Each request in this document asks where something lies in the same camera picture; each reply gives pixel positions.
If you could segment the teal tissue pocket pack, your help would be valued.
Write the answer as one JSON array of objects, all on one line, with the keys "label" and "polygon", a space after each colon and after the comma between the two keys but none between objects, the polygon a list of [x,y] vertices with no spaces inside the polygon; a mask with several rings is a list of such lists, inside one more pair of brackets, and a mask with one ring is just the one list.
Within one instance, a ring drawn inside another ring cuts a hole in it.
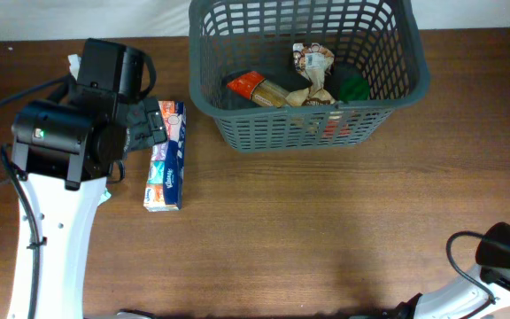
[{"label": "teal tissue pocket pack", "polygon": [[101,206],[104,202],[108,201],[111,198],[111,196],[112,196],[112,194],[107,189],[105,189],[104,192],[100,196],[98,205]]}]

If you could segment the spaghetti pasta package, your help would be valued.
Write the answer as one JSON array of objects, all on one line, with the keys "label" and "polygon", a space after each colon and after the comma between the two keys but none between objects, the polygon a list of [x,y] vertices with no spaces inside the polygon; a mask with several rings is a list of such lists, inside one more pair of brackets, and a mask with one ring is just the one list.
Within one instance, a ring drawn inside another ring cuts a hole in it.
[{"label": "spaghetti pasta package", "polygon": [[288,91],[257,71],[250,71],[227,84],[227,88],[263,107],[302,107],[333,105],[336,100],[323,87],[314,83],[308,88]]}]

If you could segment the small green object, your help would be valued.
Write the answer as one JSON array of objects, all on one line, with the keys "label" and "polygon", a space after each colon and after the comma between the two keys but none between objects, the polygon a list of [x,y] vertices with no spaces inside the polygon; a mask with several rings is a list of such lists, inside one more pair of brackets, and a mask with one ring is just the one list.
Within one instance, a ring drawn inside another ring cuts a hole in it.
[{"label": "small green object", "polygon": [[364,101],[369,99],[369,83],[359,74],[346,77],[339,90],[339,99],[343,102]]}]

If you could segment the Kleenex tissue multipack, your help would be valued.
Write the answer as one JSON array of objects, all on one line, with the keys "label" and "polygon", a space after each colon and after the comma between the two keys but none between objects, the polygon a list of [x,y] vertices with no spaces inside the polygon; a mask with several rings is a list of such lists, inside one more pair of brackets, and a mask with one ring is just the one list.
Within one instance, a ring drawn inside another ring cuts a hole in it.
[{"label": "Kleenex tissue multipack", "polygon": [[149,212],[178,211],[182,208],[186,107],[180,101],[158,101],[167,141],[152,147],[143,206]]}]

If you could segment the beige snack bag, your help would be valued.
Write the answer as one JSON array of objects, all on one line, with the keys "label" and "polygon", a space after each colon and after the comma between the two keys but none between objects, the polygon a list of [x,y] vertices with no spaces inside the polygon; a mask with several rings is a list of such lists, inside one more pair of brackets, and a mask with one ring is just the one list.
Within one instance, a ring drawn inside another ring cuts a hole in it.
[{"label": "beige snack bag", "polygon": [[290,106],[333,105],[336,100],[325,89],[327,75],[335,60],[334,53],[319,43],[292,46],[293,64],[298,74],[306,78],[311,85],[305,89],[292,91],[286,100]]}]

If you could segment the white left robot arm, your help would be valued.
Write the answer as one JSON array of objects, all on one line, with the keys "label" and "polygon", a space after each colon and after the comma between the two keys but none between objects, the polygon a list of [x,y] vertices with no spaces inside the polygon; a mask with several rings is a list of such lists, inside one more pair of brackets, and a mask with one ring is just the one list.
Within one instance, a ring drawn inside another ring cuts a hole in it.
[{"label": "white left robot arm", "polygon": [[157,74],[138,49],[88,39],[12,123],[1,160],[19,198],[11,318],[80,318],[92,224],[113,171],[167,140]]}]

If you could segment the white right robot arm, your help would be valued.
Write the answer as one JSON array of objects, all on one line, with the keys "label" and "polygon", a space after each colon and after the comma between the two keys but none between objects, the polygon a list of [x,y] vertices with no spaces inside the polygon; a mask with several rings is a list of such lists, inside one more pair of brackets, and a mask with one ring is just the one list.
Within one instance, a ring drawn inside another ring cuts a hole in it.
[{"label": "white right robot arm", "polygon": [[[452,244],[461,237],[479,240],[475,264],[460,268],[452,256]],[[483,318],[510,307],[510,225],[499,222],[486,233],[463,230],[452,234],[446,257],[458,276],[446,286],[418,294],[391,312],[390,318],[470,319]]]}]

